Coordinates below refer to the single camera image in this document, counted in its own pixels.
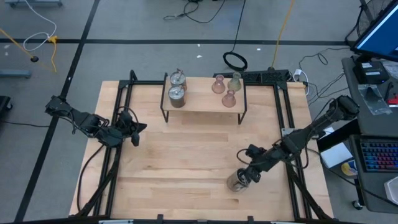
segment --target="gray floor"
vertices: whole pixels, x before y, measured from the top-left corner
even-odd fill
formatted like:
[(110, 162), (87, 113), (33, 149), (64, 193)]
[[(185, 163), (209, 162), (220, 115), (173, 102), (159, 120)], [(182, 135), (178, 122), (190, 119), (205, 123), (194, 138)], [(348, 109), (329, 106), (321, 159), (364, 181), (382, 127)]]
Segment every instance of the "gray floor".
[[(220, 14), (209, 24), (197, 24), (186, 18), (163, 21), (169, 14), (180, 14), (181, 0), (101, 0), (89, 39), (233, 39), (239, 20), (242, 0), (227, 0)], [(64, 7), (37, 7), (43, 16), (58, 25), (57, 35), (63, 39), (79, 39), (90, 13), (93, 0), (64, 0)], [(243, 15), (239, 39), (276, 40), (288, 0), (249, 0)], [(220, 2), (204, 1), (195, 18), (206, 20)], [(359, 1), (301, 0), (295, 3), (283, 40), (342, 41), (354, 25)], [(35, 16), (26, 7), (11, 9), (0, 1), (0, 27), (15, 38), (41, 31), (50, 32), (51, 24)], [(304, 55), (311, 55), (330, 46), (282, 45), (275, 68), (294, 72)], [(58, 44), (53, 74), (30, 63), (16, 46), (0, 44), (0, 68), (29, 69), (31, 79), (0, 80), (0, 95), (12, 97), (14, 109), (9, 121), (49, 124), (44, 106), (52, 95), (58, 95), (70, 68), (77, 44)], [(141, 80), (159, 80), (164, 72), (182, 68), (188, 76), (209, 77), (228, 72), (222, 54), (231, 45), (118, 45), (86, 44), (76, 69), (68, 101), (82, 111), (94, 111), (103, 80), (128, 77), (134, 69)], [(270, 66), (273, 45), (237, 45), (235, 52), (249, 62), (248, 70), (265, 70)], [(40, 61), (50, 65), (52, 46), (45, 44), (35, 51)], [(340, 60), (349, 57), (349, 50), (328, 51), (329, 65), (316, 58), (306, 59), (302, 66), (310, 82), (325, 86), (342, 72)], [(342, 78), (329, 92), (346, 87)], [(319, 99), (310, 107), (314, 117), (327, 102)], [(72, 135), (72, 127), (59, 122), (42, 173), (28, 207), (25, 220), (66, 217), (72, 202), (83, 157), (86, 138)], [(35, 160), (44, 140), (46, 129), (2, 124), (0, 129), (0, 223), (13, 221), (29, 181)], [(397, 215), (355, 210), (350, 201), (356, 199), (355, 189), (335, 176), (325, 173), (336, 218), (347, 222), (392, 223)]]

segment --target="computer monitor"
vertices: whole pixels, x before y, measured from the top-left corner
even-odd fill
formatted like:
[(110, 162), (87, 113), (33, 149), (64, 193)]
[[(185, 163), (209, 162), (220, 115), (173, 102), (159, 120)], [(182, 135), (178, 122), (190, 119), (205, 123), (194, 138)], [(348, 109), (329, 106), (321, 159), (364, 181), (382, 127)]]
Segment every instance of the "computer monitor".
[(365, 57), (398, 62), (398, 0), (393, 0), (351, 48)]

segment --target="white cable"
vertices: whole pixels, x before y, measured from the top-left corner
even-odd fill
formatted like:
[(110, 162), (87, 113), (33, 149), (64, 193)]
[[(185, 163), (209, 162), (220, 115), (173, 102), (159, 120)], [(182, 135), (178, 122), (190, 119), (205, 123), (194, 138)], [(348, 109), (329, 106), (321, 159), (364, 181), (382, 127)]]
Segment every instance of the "white cable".
[[(57, 25), (56, 25), (53, 21), (51, 21), (50, 19), (47, 19), (46, 17), (44, 17), (44, 16), (40, 15), (39, 13), (37, 13), (37, 12), (33, 9), (33, 7), (30, 6), (30, 4), (27, 2), (27, 0), (25, 0), (25, 2), (26, 2), (26, 4), (29, 6), (30, 10), (32, 10), (32, 12), (34, 12), (36, 15), (38, 15), (38, 16), (41, 17), (42, 19), (44, 19), (44, 20), (46, 20), (46, 21), (48, 21), (48, 22), (51, 22), (51, 23), (54, 25), (54, 31), (52, 32), (51, 35), (49, 35), (49, 34), (46, 33), (46, 32), (38, 32), (38, 33), (33, 34), (32, 36), (26, 38), (26, 40), (24, 41), (24, 43), (22, 44), (22, 46), (23, 46), (24, 49), (27, 50), (27, 51), (33, 51), (33, 50), (36, 50), (36, 49), (38, 49), (39, 47), (41, 47), (44, 43), (46, 43), (46, 41), (47, 41), (49, 38), (51, 38), (51, 37), (54, 35), (55, 31), (57, 30)], [(25, 46), (26, 42), (27, 42), (29, 39), (31, 39), (31, 38), (33, 38), (33, 37), (35, 37), (35, 36), (37, 36), (37, 35), (40, 35), (40, 34), (45, 34), (45, 35), (47, 36), (47, 38), (46, 38), (41, 44), (39, 44), (39, 46), (35, 47), (34, 49), (27, 49), (26, 46)]]
[[(294, 78), (294, 76), (298, 75), (298, 80), (299, 80), (301, 74), (304, 74), (304, 76), (305, 76), (305, 81), (308, 83), (308, 76), (307, 76), (307, 74), (306, 74), (303, 70), (301, 70), (301, 69), (296, 69), (296, 71), (294, 71), (294, 74), (293, 74), (293, 76), (292, 76), (293, 81), (294, 81), (294, 82), (297, 82), (297, 80)], [(310, 88), (307, 86), (307, 92), (305, 93), (305, 95), (308, 96), (309, 93), (310, 93)]]

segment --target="wooden tabletop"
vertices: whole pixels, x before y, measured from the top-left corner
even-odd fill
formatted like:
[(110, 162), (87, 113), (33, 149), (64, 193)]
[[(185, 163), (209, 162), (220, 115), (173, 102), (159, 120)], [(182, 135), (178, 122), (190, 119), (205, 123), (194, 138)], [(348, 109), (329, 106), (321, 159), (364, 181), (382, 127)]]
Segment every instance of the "wooden tabletop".
[[(118, 82), (103, 82), (96, 114), (111, 119)], [(288, 83), (296, 128), (311, 122), (301, 83)], [(249, 144), (271, 147), (280, 138), (271, 86), (247, 86), (248, 112), (238, 125), (236, 115), (175, 111), (165, 123), (159, 108), (162, 85), (135, 85), (130, 108), (148, 127), (140, 133), (139, 147), (125, 141), (119, 166), (112, 218), (156, 219), (164, 214), (173, 220), (293, 220), (285, 165), (278, 163), (263, 172), (259, 183), (233, 193), (226, 179), (244, 167), (236, 152)], [(283, 94), (280, 91), (287, 126)], [(100, 147), (89, 139), (83, 164)], [(317, 150), (315, 142), (308, 147)], [(88, 165), (81, 188), (82, 203), (98, 186), (103, 163), (102, 150)], [(304, 170), (307, 189), (324, 211), (333, 216), (319, 157), (309, 154)], [(299, 202), (301, 194), (297, 191)], [(104, 194), (104, 210), (107, 194)], [(302, 203), (300, 214), (304, 217)], [(71, 214), (76, 213), (76, 194)]]

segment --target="jar lid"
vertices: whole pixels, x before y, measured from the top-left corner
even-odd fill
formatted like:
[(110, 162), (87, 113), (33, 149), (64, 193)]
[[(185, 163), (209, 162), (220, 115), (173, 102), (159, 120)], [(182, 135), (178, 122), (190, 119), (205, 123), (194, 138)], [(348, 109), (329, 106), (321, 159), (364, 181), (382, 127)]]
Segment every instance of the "jar lid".
[(177, 100), (181, 99), (185, 94), (185, 90), (180, 86), (172, 87), (169, 89), (169, 97), (171, 99)]
[(182, 71), (173, 72), (170, 76), (170, 82), (173, 85), (181, 85), (185, 82), (185, 75)]

